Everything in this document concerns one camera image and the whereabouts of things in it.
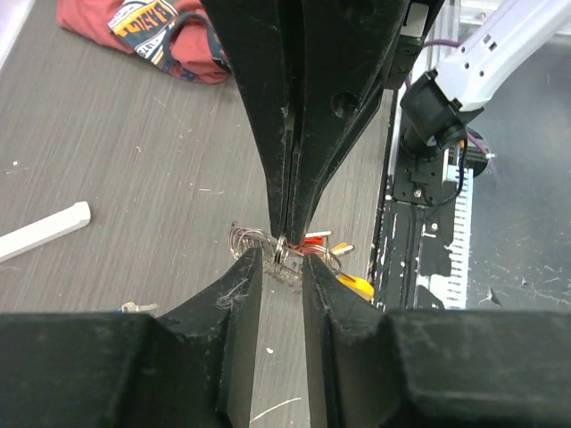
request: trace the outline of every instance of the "red fabric bag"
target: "red fabric bag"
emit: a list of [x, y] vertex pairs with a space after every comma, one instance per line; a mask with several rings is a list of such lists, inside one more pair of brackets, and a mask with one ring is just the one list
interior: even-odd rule
[[[128, 15], [129, 8], [124, 4], [130, 4], [131, 9], [135, 8], [133, 4], [136, 4], [140, 9]], [[153, 10], [150, 10], [152, 7], [164, 13], [153, 13]], [[124, 21], [121, 20], [123, 15], [116, 16], [119, 10], [125, 11], [127, 18]], [[162, 51], [153, 51], [158, 52], [155, 57], [151, 59], [152, 55], [149, 53], [146, 59], [178, 78], [202, 83], [218, 83], [224, 80], [228, 65], [206, 12], [198, 0], [180, 0], [174, 7], [166, 4], [164, 0], [57, 0], [57, 22], [60, 27], [89, 38], [99, 45], [109, 46], [127, 54], [138, 52], [141, 56], [144, 56], [141, 49], [144, 49], [145, 43], [138, 45], [138, 41], [141, 37], [145, 40], [146, 35], [150, 35], [150, 38], [156, 36], [156, 32], [160, 30], [159, 25], [166, 25], [161, 19], [171, 15], [174, 15], [174, 18], [166, 28], [166, 40], [147, 40], [151, 48], [145, 53], [154, 48], [160, 51], [161, 47]], [[113, 20], [121, 22], [113, 30], [126, 22], [127, 31], [114, 34], [110, 30], [110, 22]]]

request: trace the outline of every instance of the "black cable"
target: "black cable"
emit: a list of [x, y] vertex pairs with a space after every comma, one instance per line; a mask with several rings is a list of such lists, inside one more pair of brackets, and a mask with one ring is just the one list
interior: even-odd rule
[[459, 180], [456, 192], [454, 192], [453, 195], [446, 198], [444, 201], [432, 202], [426, 197], [426, 190], [422, 187], [420, 188], [420, 190], [422, 191], [422, 197], [425, 200], [426, 205], [428, 205], [429, 207], [442, 207], [443, 205], [446, 205], [447, 203], [454, 201], [462, 193], [462, 188], [464, 187], [464, 168], [466, 167], [466, 155], [468, 154], [468, 141], [464, 141], [463, 144], [464, 147], [462, 148], [462, 154], [460, 155], [460, 160], [459, 160]]

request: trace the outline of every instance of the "white robotic arm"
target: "white robotic arm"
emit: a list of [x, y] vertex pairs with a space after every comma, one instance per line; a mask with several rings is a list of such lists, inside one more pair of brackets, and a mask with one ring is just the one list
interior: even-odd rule
[[431, 160], [466, 138], [466, 124], [570, 16], [571, 0], [504, 0], [472, 37], [402, 97], [407, 124], [401, 147]]
[[436, 84], [460, 111], [488, 103], [500, 85], [571, 16], [571, 0], [505, 0], [478, 31], [435, 67]]

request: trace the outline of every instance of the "table surface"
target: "table surface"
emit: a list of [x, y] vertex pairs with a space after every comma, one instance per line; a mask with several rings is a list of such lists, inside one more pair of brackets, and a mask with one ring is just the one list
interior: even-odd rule
[[[16, 3], [0, 0], [23, 16]], [[231, 80], [188, 84], [59, 29], [55, 2], [36, 2], [5, 45], [0, 235], [78, 201], [93, 218], [0, 266], [2, 311], [134, 300], [158, 303], [161, 314], [231, 266], [232, 221], [268, 229], [261, 163]], [[358, 276], [367, 272], [390, 101], [386, 94], [312, 225], [357, 247], [345, 270]], [[301, 297], [270, 278], [256, 364], [252, 418], [291, 401], [252, 426], [309, 426]]]

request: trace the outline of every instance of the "yellow handle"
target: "yellow handle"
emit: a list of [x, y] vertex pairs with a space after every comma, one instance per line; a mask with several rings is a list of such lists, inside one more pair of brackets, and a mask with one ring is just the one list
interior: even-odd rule
[[358, 276], [353, 275], [339, 274], [337, 279], [341, 284], [350, 288], [365, 300], [371, 300], [375, 295], [375, 290], [371, 284], [369, 284], [363, 278], [359, 278]]

